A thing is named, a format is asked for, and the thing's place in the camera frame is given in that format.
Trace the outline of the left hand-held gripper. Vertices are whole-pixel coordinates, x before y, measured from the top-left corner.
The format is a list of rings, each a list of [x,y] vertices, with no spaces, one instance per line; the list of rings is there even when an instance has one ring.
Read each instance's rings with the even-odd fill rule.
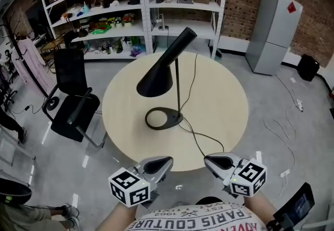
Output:
[[[159,196],[153,182],[163,181],[172,167],[171,156],[146,158],[138,164],[137,170],[122,167],[108,177],[111,195],[126,207],[140,204],[149,207]]]

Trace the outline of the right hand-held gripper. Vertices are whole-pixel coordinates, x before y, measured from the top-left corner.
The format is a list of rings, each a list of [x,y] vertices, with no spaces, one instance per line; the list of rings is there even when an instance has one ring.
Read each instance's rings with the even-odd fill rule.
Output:
[[[233,153],[213,153],[204,157],[205,166],[223,180],[224,191],[253,197],[267,180],[267,167],[256,159],[241,159]]]

